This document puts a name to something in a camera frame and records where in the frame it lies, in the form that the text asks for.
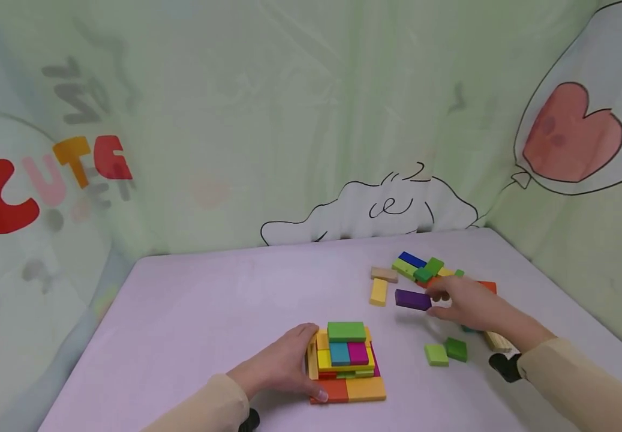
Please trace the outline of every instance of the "hand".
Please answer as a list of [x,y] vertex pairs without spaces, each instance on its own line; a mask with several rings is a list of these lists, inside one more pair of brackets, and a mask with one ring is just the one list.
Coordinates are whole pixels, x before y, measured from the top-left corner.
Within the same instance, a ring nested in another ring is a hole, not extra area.
[[302,369],[306,347],[317,331],[318,326],[312,323],[292,328],[260,353],[230,370],[229,378],[241,386],[248,400],[258,391],[270,388],[305,393],[318,401],[327,401],[323,387],[307,377]]
[[507,338],[521,353],[555,338],[535,319],[468,277],[438,278],[426,289],[426,294],[435,301],[452,299],[450,308],[430,308],[426,312],[430,316],[474,330],[496,332]]

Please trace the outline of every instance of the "sleeve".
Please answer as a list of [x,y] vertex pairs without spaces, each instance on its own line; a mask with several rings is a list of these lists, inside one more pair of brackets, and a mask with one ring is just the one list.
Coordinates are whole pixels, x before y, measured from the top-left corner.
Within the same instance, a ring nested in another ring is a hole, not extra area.
[[517,367],[520,375],[579,430],[622,431],[622,383],[568,340],[544,342],[522,355]]
[[216,374],[143,432],[237,432],[248,417],[246,393],[225,374]]

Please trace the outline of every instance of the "table surface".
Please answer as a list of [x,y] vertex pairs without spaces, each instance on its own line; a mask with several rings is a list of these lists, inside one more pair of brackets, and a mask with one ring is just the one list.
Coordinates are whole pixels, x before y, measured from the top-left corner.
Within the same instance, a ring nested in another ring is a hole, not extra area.
[[[622,342],[491,229],[260,247],[138,261],[52,406],[42,432],[139,431],[302,322],[363,321],[387,390],[381,402],[309,405],[265,393],[260,431],[575,431],[528,382],[505,383],[480,335],[417,310],[369,305],[371,265],[402,251],[495,281],[622,381]],[[468,363],[429,367],[424,344],[467,342]]]

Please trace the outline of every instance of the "left hand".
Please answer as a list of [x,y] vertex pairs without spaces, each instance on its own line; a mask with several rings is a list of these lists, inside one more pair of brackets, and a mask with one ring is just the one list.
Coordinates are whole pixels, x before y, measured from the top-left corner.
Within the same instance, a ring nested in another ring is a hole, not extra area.
[[305,393],[327,401],[327,393],[318,382],[303,372],[303,358],[312,336],[318,332],[313,323],[300,324],[284,333],[260,353],[230,370],[227,375],[251,400],[258,391],[270,388],[284,392]]

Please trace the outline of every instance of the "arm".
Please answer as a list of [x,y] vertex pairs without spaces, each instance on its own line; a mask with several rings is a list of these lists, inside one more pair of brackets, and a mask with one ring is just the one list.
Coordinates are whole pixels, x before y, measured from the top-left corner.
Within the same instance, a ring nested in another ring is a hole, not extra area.
[[469,278],[447,277],[432,283],[429,296],[452,299],[450,308],[428,314],[496,332],[522,354],[517,367],[553,407],[587,432],[622,431],[622,383],[592,363],[570,342]]
[[304,392],[327,401],[323,387],[302,370],[306,347],[317,331],[318,326],[311,323],[292,328],[227,374],[210,378],[205,387],[143,432],[237,432],[248,417],[248,401],[265,388]]

